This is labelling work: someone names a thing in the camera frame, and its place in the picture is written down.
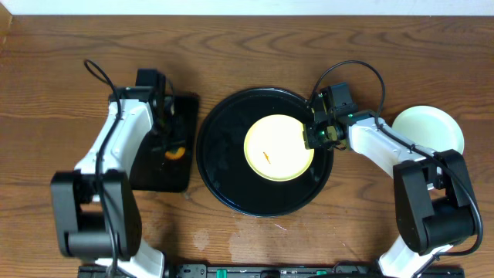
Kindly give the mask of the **orange green sponge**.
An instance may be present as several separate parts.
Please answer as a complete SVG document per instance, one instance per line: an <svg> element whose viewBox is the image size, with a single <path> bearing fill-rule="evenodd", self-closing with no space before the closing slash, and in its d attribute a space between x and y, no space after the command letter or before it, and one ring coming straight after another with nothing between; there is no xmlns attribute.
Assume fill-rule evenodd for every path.
<svg viewBox="0 0 494 278"><path fill-rule="evenodd" d="M165 151L164 156L169 161L176 161L176 160L180 160L185 155L185 152L186 152L185 147L176 147L170 149L169 151Z"/></svg>

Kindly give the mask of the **yellow plate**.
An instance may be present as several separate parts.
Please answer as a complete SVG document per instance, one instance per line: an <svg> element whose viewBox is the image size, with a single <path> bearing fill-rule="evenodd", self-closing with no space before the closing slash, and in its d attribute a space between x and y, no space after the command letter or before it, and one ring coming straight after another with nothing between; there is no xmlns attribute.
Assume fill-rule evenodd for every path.
<svg viewBox="0 0 494 278"><path fill-rule="evenodd" d="M305 147L303 124L283 114L257 120L245 136L243 151L257 175L277 182L299 177L314 157L314 150Z"/></svg>

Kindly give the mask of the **light green plate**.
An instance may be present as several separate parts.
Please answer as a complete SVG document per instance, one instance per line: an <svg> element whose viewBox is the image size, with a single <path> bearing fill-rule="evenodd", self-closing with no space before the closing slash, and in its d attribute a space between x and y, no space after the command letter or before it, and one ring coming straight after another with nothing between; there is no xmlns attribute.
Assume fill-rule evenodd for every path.
<svg viewBox="0 0 494 278"><path fill-rule="evenodd" d="M416 144L436 151L456 150L462 154L465 139L458 123L436 107L415 106L401 112L392 128Z"/></svg>

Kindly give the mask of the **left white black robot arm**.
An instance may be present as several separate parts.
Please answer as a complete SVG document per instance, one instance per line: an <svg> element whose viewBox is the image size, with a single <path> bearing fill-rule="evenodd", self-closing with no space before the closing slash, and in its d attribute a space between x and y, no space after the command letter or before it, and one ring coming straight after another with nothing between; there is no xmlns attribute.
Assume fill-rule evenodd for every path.
<svg viewBox="0 0 494 278"><path fill-rule="evenodd" d="M165 256L142 238L130 172L147 135L160 133L169 103L162 85L120 87L105 124L72 171L58 171L50 191L59 250L104 267L105 276L163 277Z"/></svg>

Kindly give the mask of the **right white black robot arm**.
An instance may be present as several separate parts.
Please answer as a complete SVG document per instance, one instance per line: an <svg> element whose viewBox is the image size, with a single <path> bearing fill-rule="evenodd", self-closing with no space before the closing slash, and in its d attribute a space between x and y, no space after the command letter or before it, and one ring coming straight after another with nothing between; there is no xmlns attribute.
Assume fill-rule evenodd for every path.
<svg viewBox="0 0 494 278"><path fill-rule="evenodd" d="M399 237L377 261L386 277L420 277L442 256L466 256L483 240L483 221L463 156L413 144L348 93L315 93L306 148L351 149L394 182Z"/></svg>

